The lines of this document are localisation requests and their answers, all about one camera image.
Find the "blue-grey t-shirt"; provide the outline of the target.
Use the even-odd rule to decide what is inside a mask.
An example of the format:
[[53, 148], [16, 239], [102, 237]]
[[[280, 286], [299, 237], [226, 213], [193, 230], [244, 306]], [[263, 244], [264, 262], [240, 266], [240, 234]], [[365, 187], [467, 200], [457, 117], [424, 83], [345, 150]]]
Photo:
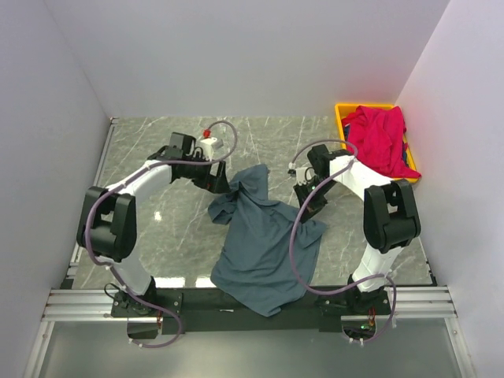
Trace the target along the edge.
[[295, 226], [298, 209], [269, 198], [269, 169], [237, 172], [231, 191], [214, 199], [208, 214], [228, 226], [210, 279], [224, 293], [263, 316], [300, 299], [314, 275], [325, 223]]

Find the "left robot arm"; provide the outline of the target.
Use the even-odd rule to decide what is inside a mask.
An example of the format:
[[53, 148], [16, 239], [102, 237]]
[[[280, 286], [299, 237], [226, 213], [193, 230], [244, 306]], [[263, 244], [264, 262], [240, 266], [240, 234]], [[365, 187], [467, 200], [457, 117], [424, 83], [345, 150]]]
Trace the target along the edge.
[[132, 174], [108, 187], [87, 189], [76, 241], [96, 265], [110, 269], [129, 296], [129, 306], [141, 317], [158, 305], [155, 279], [135, 252], [137, 206], [175, 180], [190, 180], [213, 194], [230, 191], [226, 163], [215, 159], [223, 146], [205, 130], [202, 139], [174, 132], [169, 144], [151, 154]]

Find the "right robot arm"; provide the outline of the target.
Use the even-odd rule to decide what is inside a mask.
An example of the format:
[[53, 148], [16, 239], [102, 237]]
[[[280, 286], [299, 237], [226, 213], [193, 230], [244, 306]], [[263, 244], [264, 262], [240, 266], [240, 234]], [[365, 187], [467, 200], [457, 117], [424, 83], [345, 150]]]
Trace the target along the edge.
[[306, 146], [313, 174], [289, 166], [300, 209], [296, 224], [305, 223], [326, 205], [326, 193], [342, 184], [363, 202], [366, 247], [346, 287], [332, 295], [342, 299], [348, 313], [363, 314], [385, 300], [384, 285], [395, 259], [421, 233], [421, 222], [411, 183], [394, 180], [357, 159], [357, 149], [330, 151], [324, 144]]

